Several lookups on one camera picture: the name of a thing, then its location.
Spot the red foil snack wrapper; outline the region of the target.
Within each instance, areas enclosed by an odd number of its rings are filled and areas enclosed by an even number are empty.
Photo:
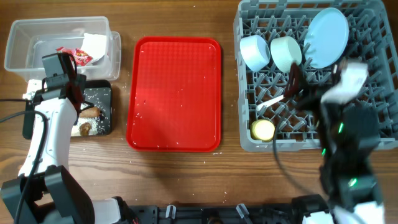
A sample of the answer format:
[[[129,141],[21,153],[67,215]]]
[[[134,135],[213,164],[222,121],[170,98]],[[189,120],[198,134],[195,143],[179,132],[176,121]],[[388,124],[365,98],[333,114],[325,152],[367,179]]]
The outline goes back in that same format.
[[[88,55],[84,50],[79,48],[68,49],[65,47],[59,47],[56,49],[56,51],[60,53],[72,54],[78,66],[85,66],[93,59],[92,56]]]

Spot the white plastic spoon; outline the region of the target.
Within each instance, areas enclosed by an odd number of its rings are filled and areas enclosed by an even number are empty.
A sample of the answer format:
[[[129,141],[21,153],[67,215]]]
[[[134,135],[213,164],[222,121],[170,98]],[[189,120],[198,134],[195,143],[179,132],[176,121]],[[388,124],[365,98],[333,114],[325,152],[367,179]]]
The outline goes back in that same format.
[[[280,95],[278,97],[275,97],[273,99],[267,100],[259,105],[256,106],[256,111],[260,112],[260,110],[262,110],[263,108],[268,108],[270,106],[272,106],[275,103],[278,103],[279,101],[284,99],[284,95]]]

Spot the white paper napkin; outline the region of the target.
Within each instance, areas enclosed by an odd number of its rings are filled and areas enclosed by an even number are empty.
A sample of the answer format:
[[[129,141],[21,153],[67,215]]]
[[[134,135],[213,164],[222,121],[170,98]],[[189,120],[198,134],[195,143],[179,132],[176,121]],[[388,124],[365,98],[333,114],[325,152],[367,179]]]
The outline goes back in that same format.
[[[86,66],[92,65],[105,55],[107,40],[105,35],[84,33],[80,49],[92,58]]]

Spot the yellow plastic cup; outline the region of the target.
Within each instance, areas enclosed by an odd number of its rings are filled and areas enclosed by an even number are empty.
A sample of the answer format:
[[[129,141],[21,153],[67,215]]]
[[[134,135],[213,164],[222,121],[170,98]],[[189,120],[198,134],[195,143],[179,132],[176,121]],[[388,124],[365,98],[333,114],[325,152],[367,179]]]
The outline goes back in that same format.
[[[255,140],[271,141],[274,137],[275,126],[266,119],[259,119],[251,125],[251,136]]]

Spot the mint green bowl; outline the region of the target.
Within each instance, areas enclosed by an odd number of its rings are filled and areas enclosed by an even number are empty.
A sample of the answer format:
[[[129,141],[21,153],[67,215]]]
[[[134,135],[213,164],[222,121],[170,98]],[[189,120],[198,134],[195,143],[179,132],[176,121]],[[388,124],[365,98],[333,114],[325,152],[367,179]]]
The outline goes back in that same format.
[[[271,56],[276,67],[283,73],[289,73],[291,65],[302,62],[302,52],[297,41],[290,36],[279,37],[271,42]]]

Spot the dark brown food scrap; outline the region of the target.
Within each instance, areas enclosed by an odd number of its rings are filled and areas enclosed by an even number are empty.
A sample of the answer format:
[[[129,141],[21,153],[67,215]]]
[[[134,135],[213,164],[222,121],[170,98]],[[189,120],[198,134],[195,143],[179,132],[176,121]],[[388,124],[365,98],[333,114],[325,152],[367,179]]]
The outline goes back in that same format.
[[[79,127],[79,133],[81,136],[89,136],[91,131],[90,123],[83,123]]]

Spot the large light blue plate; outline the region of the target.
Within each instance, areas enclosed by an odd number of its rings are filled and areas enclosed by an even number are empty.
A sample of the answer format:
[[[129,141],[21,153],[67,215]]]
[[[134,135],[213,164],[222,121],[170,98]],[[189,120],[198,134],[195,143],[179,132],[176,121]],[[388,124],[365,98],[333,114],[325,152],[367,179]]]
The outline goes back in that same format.
[[[304,45],[309,44],[305,59],[312,59],[310,66],[321,69],[335,63],[343,54],[349,37],[349,25],[345,15],[334,7],[320,11],[311,21]]]

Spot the light blue small bowl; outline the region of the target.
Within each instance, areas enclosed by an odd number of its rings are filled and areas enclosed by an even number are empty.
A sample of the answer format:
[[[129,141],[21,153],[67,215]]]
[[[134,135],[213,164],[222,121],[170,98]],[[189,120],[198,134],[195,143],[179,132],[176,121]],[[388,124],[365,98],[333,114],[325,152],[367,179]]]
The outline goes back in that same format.
[[[268,44],[260,35],[251,35],[242,38],[239,49],[245,64],[253,72],[260,71],[271,60]]]

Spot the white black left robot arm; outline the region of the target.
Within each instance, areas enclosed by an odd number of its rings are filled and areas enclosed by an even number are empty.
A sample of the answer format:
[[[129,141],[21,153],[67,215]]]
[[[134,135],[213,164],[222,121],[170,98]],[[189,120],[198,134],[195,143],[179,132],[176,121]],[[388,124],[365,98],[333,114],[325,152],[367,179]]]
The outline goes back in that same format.
[[[136,223],[121,197],[94,201],[68,171],[72,127],[82,111],[86,76],[72,54],[42,58],[46,77],[33,99],[29,153],[16,179],[4,182],[1,198],[14,223]]]

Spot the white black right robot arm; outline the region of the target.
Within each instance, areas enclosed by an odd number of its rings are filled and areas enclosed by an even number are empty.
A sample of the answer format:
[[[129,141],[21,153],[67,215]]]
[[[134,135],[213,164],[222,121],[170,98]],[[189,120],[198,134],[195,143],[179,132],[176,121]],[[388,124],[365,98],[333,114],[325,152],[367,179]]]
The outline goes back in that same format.
[[[330,85],[310,85],[296,63],[287,96],[300,95],[296,109],[317,119],[322,148],[320,182],[327,200],[307,195],[292,200],[297,223],[385,223],[384,200],[369,156],[379,145],[376,111],[351,106],[368,77],[368,65],[344,60],[333,66]]]

